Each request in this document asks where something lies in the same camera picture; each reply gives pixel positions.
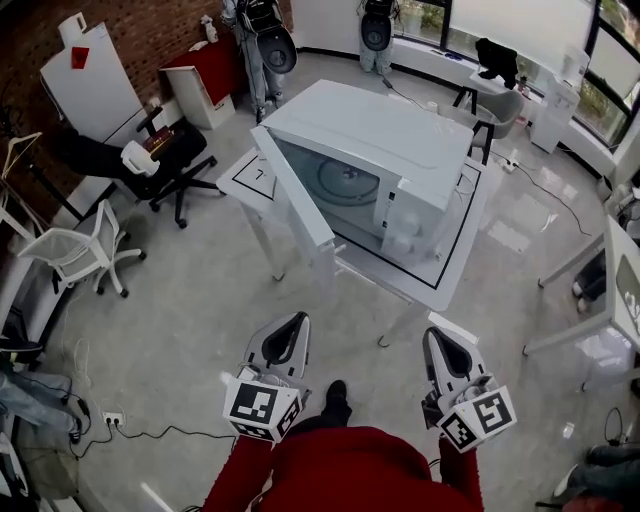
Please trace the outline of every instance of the red brick wall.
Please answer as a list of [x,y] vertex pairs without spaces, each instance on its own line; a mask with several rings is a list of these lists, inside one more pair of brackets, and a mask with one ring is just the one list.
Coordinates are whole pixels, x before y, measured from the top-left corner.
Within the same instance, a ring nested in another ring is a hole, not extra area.
[[[281,8],[292,27],[290,0],[281,0]],[[69,16],[82,12],[89,28],[105,22],[127,71],[127,75],[146,103],[160,94],[158,68],[184,53],[192,44],[205,39],[199,20],[203,14],[214,18],[218,30],[222,0],[14,0],[0,11],[0,90],[12,79],[4,105],[22,114],[21,134],[60,129],[56,110],[40,83],[40,68],[63,45],[58,25]],[[7,140],[0,141],[0,159],[4,161]],[[70,194],[80,178],[39,145],[36,161],[45,175],[65,194]],[[9,181],[43,217],[50,219],[59,205],[23,170],[17,169]]]

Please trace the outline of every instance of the floor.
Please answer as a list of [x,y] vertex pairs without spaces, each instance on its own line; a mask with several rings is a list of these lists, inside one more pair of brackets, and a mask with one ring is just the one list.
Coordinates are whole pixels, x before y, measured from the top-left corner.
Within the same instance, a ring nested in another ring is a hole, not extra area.
[[[406,101],[379,77],[362,73],[356,62],[310,54],[300,55],[286,92],[293,96],[320,78]],[[455,97],[449,89],[397,71],[389,79],[423,105],[450,104]],[[251,127],[253,116],[241,107],[207,135],[219,163],[206,179],[216,179],[252,146]],[[521,151],[532,178],[571,206],[585,232],[599,233],[602,206],[595,180],[583,168],[562,151],[548,156],[533,147],[522,127],[494,144],[502,155],[513,148]],[[304,310],[313,333],[306,380],[314,390],[305,414],[317,413],[326,386],[344,378],[354,425],[384,429],[436,458],[438,434],[425,430],[420,410],[427,391],[421,339],[431,320],[422,318],[381,349],[375,340],[406,307],[401,299],[345,272],[338,277],[336,301],[319,303],[286,231],[269,226],[287,268],[276,283],[235,200],[194,191],[186,201],[184,231],[174,224],[169,204],[158,214],[146,204],[137,207],[125,221],[133,235],[128,245],[149,256],[120,269],[129,298],[110,286],[99,297],[83,285],[51,335],[48,369],[74,376],[76,392],[88,397],[96,418],[77,450],[89,439],[108,439],[97,408],[125,411],[129,434],[158,434],[171,424],[229,433],[221,417],[220,373],[235,371],[253,332],[279,315]],[[533,502],[549,495],[586,447],[603,441],[611,407],[620,408],[625,426],[637,414],[628,386],[579,391],[588,377],[628,368],[633,354],[615,333],[529,358],[521,354],[524,343],[578,321],[570,276],[544,291],[536,282],[589,238],[565,207],[521,171],[503,173],[442,315],[479,338],[487,368],[508,386],[518,415],[515,427],[478,449],[487,511],[533,510]],[[230,448],[229,439],[176,432],[161,440],[116,435],[108,444],[93,445],[77,467],[68,458],[62,461],[70,478],[79,475],[109,512],[161,510],[145,489],[178,511],[203,502]],[[38,464],[52,462],[44,458],[33,466]],[[41,488],[50,484],[51,473],[43,472]]]

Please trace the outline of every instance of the power outlet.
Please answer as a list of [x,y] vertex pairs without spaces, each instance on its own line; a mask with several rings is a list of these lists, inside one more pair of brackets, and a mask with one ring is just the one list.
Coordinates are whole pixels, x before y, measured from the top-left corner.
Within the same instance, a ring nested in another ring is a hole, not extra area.
[[503,160],[501,165],[508,174],[511,174],[518,166],[518,162],[516,160]]
[[119,412],[103,412],[102,419],[105,423],[114,427],[116,424],[116,420],[118,420],[118,428],[124,427],[124,414]]

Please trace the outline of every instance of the extension cord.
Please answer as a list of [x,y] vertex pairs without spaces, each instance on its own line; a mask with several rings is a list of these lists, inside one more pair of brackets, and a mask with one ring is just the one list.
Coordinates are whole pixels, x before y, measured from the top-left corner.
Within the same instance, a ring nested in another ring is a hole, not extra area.
[[505,158],[500,162],[500,167],[502,167],[507,174],[512,174],[516,167],[518,167],[520,162],[518,162],[518,150],[514,149],[511,152],[509,158]]

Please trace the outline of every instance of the white bottle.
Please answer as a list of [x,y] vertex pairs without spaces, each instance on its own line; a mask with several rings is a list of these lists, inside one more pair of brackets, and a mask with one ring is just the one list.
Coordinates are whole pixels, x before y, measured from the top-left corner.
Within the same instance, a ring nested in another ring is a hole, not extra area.
[[218,31],[213,26],[213,19],[206,14],[200,18],[200,23],[204,25],[205,32],[207,33],[207,39],[210,43],[218,42]]

